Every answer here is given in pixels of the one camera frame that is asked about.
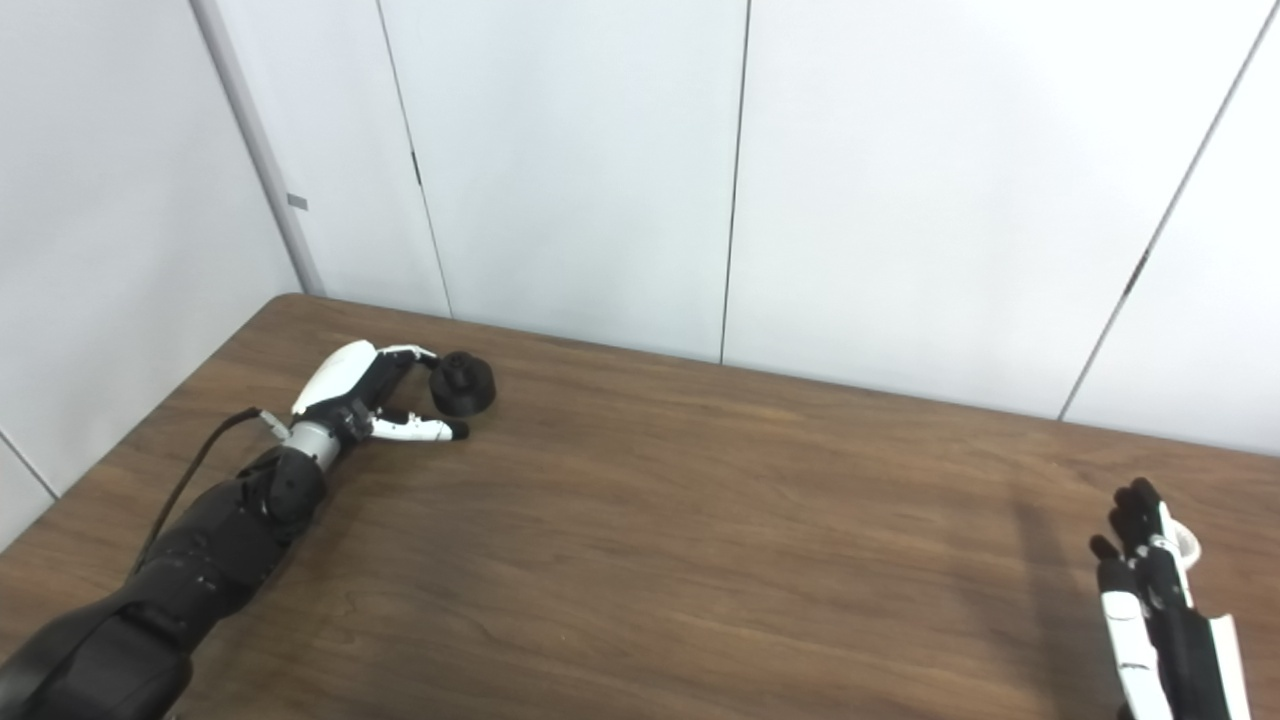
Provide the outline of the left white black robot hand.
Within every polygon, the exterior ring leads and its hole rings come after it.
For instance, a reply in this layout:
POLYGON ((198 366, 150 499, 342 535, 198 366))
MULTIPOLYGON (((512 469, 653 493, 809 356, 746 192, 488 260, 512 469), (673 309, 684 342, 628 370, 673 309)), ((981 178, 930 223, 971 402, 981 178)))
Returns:
POLYGON ((292 406, 291 429, 323 428, 346 447, 366 439, 447 443, 470 437, 468 424, 390 411, 383 404, 412 365, 436 369, 440 357, 417 345, 378 348, 367 340, 330 354, 292 406))

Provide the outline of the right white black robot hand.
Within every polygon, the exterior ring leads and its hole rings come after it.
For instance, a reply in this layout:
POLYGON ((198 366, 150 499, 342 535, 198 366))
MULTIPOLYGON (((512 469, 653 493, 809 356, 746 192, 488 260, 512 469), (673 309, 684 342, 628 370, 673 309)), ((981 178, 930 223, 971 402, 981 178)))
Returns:
POLYGON ((1144 477, 1116 489, 1108 523, 1115 537, 1089 547, 1123 691, 1116 716, 1251 717, 1235 619, 1203 615, 1190 589, 1199 538, 1144 477))

